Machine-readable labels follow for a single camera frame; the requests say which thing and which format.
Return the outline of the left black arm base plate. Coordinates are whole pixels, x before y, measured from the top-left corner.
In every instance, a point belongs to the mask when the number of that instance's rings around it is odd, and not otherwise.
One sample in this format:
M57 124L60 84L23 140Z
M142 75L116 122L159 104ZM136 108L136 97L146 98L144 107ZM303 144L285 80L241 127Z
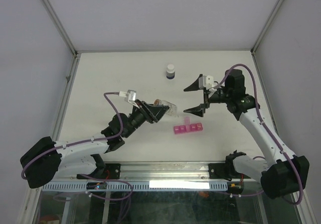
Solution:
M93 179L119 179L120 173L120 163L107 163L96 167L96 169L92 173L87 174L88 177L84 177L83 175L77 174L76 178L89 179L91 177Z

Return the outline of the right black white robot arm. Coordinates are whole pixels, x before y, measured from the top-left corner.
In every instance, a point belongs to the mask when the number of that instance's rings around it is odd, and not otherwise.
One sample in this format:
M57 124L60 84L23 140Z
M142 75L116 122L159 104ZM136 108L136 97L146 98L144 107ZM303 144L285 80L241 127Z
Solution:
M263 192L271 199L298 193L299 204L303 198L309 170L309 161L298 156L272 130L260 111L256 95L246 92L242 70L229 69L220 83L212 76L199 75L185 92L203 92L203 103L184 110L185 113L203 117L214 103L226 104L227 110L250 133L263 154L264 161L256 161L244 152L234 151L225 158L218 176L232 180L245 175L259 182Z

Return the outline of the pink pill organizer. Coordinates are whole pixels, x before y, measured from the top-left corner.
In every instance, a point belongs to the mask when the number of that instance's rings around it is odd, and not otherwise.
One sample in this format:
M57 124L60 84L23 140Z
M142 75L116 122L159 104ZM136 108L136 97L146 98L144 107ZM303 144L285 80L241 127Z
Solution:
M186 134L191 132L203 131L203 124L201 122L192 123L190 117L184 117L184 123L173 127L175 135Z

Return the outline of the clear pill bottle orange cap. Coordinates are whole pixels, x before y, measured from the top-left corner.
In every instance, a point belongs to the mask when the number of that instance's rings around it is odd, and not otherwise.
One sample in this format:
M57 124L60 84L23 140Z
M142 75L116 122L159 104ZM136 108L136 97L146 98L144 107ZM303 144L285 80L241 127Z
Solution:
M169 107L169 109L167 110L166 114L168 116L176 116L177 115L177 106L171 102L168 102L166 100L162 100L162 99L156 99L153 103L154 106L158 106L158 105L166 105Z

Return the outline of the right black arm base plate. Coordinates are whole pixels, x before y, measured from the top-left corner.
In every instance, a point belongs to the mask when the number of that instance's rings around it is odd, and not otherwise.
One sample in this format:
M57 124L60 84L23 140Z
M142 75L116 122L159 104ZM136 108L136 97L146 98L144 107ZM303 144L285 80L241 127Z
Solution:
M208 173L210 179L241 179L241 173L229 168L225 162L216 162L208 164Z

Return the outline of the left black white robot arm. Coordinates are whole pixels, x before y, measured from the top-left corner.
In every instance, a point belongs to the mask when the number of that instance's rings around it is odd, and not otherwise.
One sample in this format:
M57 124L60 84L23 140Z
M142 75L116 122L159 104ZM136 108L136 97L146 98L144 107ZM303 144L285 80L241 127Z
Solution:
M122 147L142 124L159 122L169 109L168 105L136 100L131 114L116 113L107 128L87 140L69 143L43 137L21 157L21 176L31 189L61 178L105 177L102 155Z

